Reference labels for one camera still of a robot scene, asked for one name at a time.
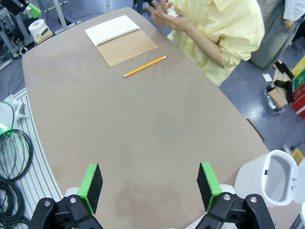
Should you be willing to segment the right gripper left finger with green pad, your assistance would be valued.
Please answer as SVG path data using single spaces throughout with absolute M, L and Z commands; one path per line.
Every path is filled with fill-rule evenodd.
M 90 164 L 75 194 L 56 202 L 52 198 L 38 201 L 30 220 L 31 229 L 101 229 L 95 218 L 103 179 L 98 164 Z

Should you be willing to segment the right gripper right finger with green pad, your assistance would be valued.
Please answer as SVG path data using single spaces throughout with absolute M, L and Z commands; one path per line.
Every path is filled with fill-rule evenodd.
M 238 229 L 273 229 L 274 223 L 259 194 L 245 198 L 223 192 L 209 162 L 201 162 L 197 184 L 206 214 L 197 229 L 220 229 L 225 223 L 233 223 Z

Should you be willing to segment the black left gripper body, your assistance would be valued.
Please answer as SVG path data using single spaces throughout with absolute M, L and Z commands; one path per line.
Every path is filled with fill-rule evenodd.
M 29 3 L 28 0 L 0 0 L 0 4 L 14 16 L 24 12 Z

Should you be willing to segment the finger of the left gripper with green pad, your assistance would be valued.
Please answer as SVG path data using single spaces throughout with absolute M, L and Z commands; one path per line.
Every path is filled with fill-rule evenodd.
M 25 8 L 25 11 L 28 15 L 30 15 L 33 18 L 38 18 L 41 14 L 41 10 L 30 2 Z

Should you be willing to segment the person's right hand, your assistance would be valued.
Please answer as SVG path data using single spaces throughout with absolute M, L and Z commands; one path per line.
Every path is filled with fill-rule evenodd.
M 172 5 L 173 3 L 167 0 L 152 0 L 146 5 L 146 9 L 151 15 L 156 13 L 157 10 L 167 14 Z

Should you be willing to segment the person's left hand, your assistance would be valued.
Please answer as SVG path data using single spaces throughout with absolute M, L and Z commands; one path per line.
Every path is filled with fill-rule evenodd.
M 192 21 L 178 7 L 175 7 L 174 11 L 177 17 L 164 13 L 160 8 L 153 9 L 151 13 L 152 19 L 158 26 L 166 27 L 174 31 L 188 32 L 193 27 Z

